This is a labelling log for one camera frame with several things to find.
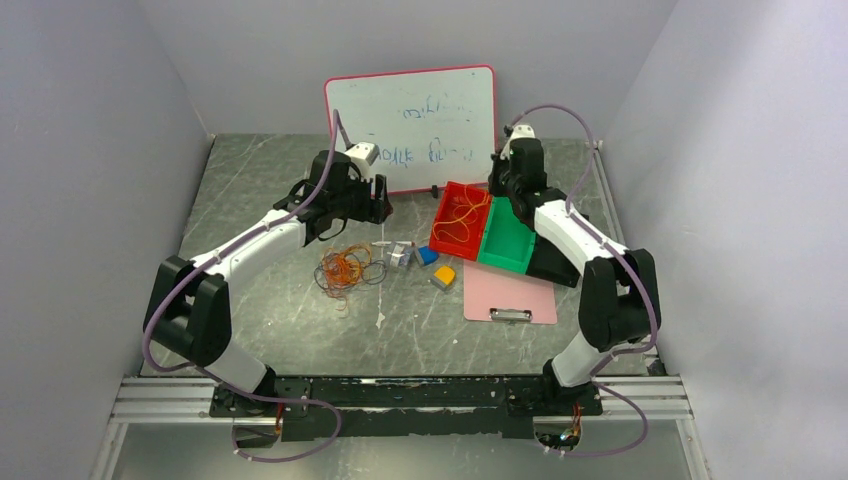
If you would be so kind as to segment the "green plastic bin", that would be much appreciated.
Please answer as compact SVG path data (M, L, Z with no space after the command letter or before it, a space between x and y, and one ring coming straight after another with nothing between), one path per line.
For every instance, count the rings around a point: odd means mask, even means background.
M525 274L536 243L536 233L523 224L506 197L493 197L476 262Z

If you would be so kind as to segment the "red plastic bin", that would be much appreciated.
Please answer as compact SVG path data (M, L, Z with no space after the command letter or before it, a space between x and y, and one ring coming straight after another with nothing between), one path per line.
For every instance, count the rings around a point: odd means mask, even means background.
M493 196L470 184L448 182L432 223L428 247L476 261Z

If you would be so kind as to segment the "black plastic bin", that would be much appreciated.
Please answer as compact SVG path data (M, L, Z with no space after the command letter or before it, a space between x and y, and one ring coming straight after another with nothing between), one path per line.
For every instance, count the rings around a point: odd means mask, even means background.
M580 279L580 273L566 256L540 235L536 235L525 274L569 288L575 288Z

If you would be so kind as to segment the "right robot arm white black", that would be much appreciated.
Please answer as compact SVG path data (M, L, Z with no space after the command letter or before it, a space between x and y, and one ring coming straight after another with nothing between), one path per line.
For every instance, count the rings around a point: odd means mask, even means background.
M540 140L513 135L493 154L489 190L508 198L514 216L554 247L582 279L579 332L543 367L542 406L562 414L578 390L618 355L638 353L638 342L657 341L661 324L655 261L602 234L549 186Z

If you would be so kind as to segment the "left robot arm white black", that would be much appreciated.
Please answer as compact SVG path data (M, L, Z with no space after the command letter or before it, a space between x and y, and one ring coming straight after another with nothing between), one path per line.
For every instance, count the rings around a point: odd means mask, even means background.
M285 255L328 240L335 222L383 223L392 207L385 176L371 171L378 153L366 142L343 152L323 150L308 177L253 226L192 259L166 259L158 268L143 325L146 362L154 362L150 345L157 343L187 366L237 389L237 403L249 414L271 411L276 374L234 340L231 296Z

